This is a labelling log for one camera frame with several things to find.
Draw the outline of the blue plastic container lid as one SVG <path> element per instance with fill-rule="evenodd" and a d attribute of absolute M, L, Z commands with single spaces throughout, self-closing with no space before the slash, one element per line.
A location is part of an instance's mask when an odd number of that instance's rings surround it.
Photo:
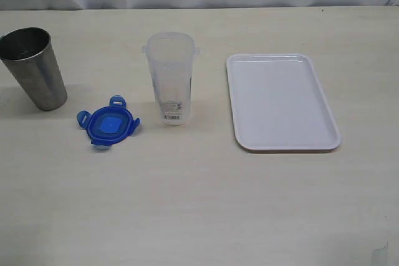
<path fill-rule="evenodd" d="M 87 132 L 94 147 L 109 148 L 133 135 L 141 120 L 134 118 L 122 96 L 114 95 L 106 107 L 93 113 L 87 110 L 78 112 L 77 123 Z"/>

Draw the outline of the stainless steel tumbler cup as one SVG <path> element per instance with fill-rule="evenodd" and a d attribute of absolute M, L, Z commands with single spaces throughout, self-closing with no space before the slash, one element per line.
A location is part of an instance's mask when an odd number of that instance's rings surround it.
<path fill-rule="evenodd" d="M 67 101 L 67 90 L 46 30 L 26 27 L 3 35 L 1 61 L 38 109 L 55 110 Z"/>

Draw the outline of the tall clear plastic container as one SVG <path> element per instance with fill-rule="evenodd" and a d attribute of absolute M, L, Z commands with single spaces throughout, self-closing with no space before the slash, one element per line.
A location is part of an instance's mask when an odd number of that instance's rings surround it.
<path fill-rule="evenodd" d="M 182 125 L 190 117 L 193 62 L 198 48 L 181 32 L 152 35 L 142 52 L 147 58 L 161 121 Z"/>

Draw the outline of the white rectangular tray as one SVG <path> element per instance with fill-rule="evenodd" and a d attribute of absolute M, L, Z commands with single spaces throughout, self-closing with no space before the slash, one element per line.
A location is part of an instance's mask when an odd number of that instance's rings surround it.
<path fill-rule="evenodd" d="M 234 135 L 255 152 L 330 152 L 342 137 L 311 60 L 234 54 L 226 61 Z"/>

